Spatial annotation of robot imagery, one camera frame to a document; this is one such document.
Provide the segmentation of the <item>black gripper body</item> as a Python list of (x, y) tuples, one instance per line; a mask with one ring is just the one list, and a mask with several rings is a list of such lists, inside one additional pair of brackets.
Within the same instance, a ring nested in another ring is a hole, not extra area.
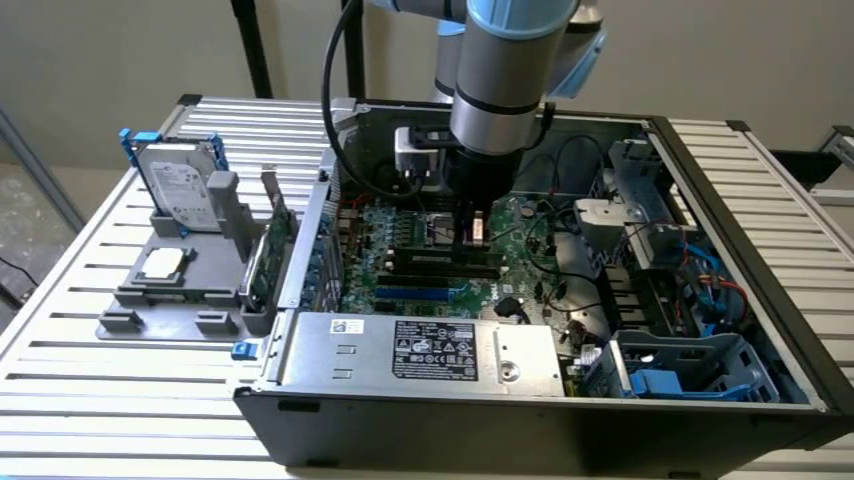
[(523, 150), (489, 155), (467, 148), (447, 151), (443, 179), (455, 195), (473, 204), (491, 204), (513, 189)]

